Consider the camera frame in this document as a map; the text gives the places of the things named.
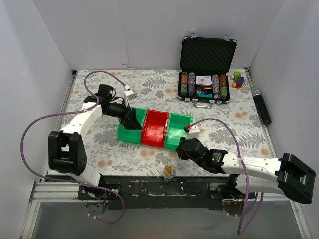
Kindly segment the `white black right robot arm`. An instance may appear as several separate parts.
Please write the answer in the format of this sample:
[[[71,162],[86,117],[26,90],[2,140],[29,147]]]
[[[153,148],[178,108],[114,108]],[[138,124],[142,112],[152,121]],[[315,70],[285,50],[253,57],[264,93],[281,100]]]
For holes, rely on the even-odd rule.
[[[251,192],[274,193],[301,204],[311,204],[316,173],[296,156],[280,158],[239,158],[225,150],[208,149],[198,139],[182,137],[176,152],[182,160],[192,160],[213,174],[242,174],[257,178]]]

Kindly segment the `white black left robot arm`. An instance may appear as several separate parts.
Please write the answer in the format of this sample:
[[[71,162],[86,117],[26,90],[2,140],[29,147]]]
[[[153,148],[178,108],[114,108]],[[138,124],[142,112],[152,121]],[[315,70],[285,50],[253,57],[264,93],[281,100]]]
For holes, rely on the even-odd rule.
[[[101,175],[87,165],[83,137],[95,121],[103,116],[118,118],[125,130],[141,130],[136,117],[136,109],[131,108],[129,100],[136,92],[124,86],[122,103],[115,103],[115,89],[101,84],[97,96],[87,96],[78,113],[61,131],[53,131],[48,137],[48,163],[51,170],[73,177],[76,181],[90,184],[89,193],[95,199],[105,196],[106,187],[100,183]]]

